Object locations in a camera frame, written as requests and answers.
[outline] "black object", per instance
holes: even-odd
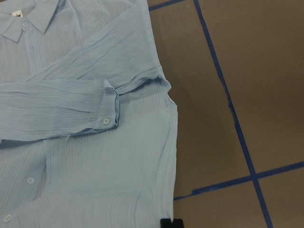
[[[161,219],[161,228],[184,228],[184,224],[182,219],[175,218],[171,222],[170,218],[163,218]]]

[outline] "tile floor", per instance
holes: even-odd
[[[148,0],[185,228],[304,228],[304,2]]]

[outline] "wrinkled fabric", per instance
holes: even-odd
[[[0,3],[31,15],[0,29],[0,227],[159,227],[177,109],[147,2],[25,2]]]

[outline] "blue tape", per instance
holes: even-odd
[[[291,164],[291,165],[287,165],[287,166],[283,166],[283,167],[280,167],[280,168],[276,168],[276,169],[273,169],[273,170],[260,172],[260,173],[257,174],[257,177],[260,179],[260,178],[264,178],[264,177],[277,175],[277,174],[280,174],[280,173],[283,173],[283,172],[296,170],[296,169],[299,169],[299,168],[304,168],[304,161],[298,162],[298,163],[295,163],[295,164]]]
[[[169,5],[181,2],[181,1],[184,1],[184,0],[171,0],[171,1],[167,1],[167,2],[161,3],[161,4],[157,4],[155,6],[150,6],[149,7],[149,11],[157,10],[159,8],[162,8],[162,7],[165,7],[165,6],[169,6]]]
[[[259,184],[258,179],[257,179],[256,171],[255,171],[255,168],[253,166],[253,163],[252,163],[252,160],[251,160],[251,157],[250,157],[250,154],[249,154],[246,142],[245,142],[245,138],[244,138],[242,129],[240,127],[240,124],[239,124],[239,121],[238,121],[238,118],[237,118],[237,114],[236,114],[236,111],[234,109],[234,106],[233,106],[233,103],[232,103],[232,100],[231,100],[231,97],[230,97],[230,94],[229,94],[229,91],[228,91],[228,88],[227,88],[227,85],[226,85],[226,81],[224,79],[221,67],[219,65],[218,57],[216,55],[216,52],[215,52],[215,49],[214,49],[214,46],[213,46],[213,43],[212,43],[212,40],[211,40],[211,37],[210,37],[210,34],[209,34],[207,24],[206,24],[206,22],[203,18],[203,15],[202,15],[202,12],[201,12],[201,9],[200,9],[199,1],[198,0],[193,0],[193,2],[194,2],[194,5],[195,5],[197,14],[199,16],[199,20],[200,20],[201,26],[203,28],[206,40],[207,40],[207,44],[208,44],[208,47],[209,47],[209,50],[210,50],[210,53],[211,53],[211,56],[212,56],[212,59],[213,59],[213,62],[214,62],[214,66],[215,66],[216,71],[218,73],[218,77],[221,80],[222,85],[225,89],[225,92],[226,92],[226,95],[227,95],[227,98],[228,98],[228,101],[229,101],[229,108],[230,108],[231,113],[233,115],[233,119],[234,119],[234,122],[235,122],[235,129],[237,131],[237,135],[238,135],[241,147],[243,149],[244,157],[245,157],[250,175],[252,177],[252,181],[253,181],[253,184],[254,184],[254,187],[255,187],[255,190],[256,190],[256,193],[257,193],[257,197],[258,197],[258,200],[259,200],[259,203],[260,203],[263,215],[264,215],[264,219],[266,221],[267,227],[268,228],[273,228],[273,224],[272,224],[272,221],[271,221],[271,218],[270,218],[267,206],[266,206],[266,202],[265,202],[260,184]]]
[[[298,163],[295,163],[295,164],[291,164],[291,165],[287,165],[287,166],[283,166],[283,167],[280,167],[280,168],[276,168],[276,169],[273,169],[273,170],[260,172],[260,173],[257,173],[256,177],[258,179],[265,178],[265,177],[277,175],[277,174],[280,174],[280,173],[284,173],[284,172],[288,172],[288,171],[292,171],[292,170],[296,170],[296,169],[300,169],[300,168],[304,168],[304,161],[298,162]],[[203,188],[195,189],[195,190],[192,191],[192,193],[190,195],[188,195],[188,196],[178,196],[178,197],[175,197],[174,200],[180,200],[180,199],[188,198],[188,197],[191,197],[191,196],[200,195],[202,193],[227,188],[227,187],[242,184],[242,183],[245,183],[245,182],[248,182],[248,181],[254,181],[252,179],[252,176],[245,176],[245,177],[237,178],[237,179],[234,179],[234,180],[229,180],[229,181],[225,181],[225,182],[222,182],[222,183],[213,184],[213,185],[209,185],[209,186],[206,186],[206,187],[203,187]]]
[[[237,178],[237,179],[234,179],[234,180],[229,180],[229,181],[218,183],[218,184],[209,185],[209,186],[206,186],[206,187],[203,187],[203,188],[193,190],[192,193],[188,196],[175,197],[173,200],[180,200],[180,199],[183,199],[183,198],[188,198],[188,197],[191,197],[191,196],[200,195],[202,193],[227,188],[227,187],[230,187],[230,186],[233,186],[233,185],[238,185],[238,184],[242,184],[242,183],[245,183],[245,182],[249,182],[251,180],[252,180],[251,176],[246,176],[246,177],[241,177],[241,178]]]

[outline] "shirt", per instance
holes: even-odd
[[[146,1],[9,0],[0,13],[0,227],[172,218],[177,110]]]

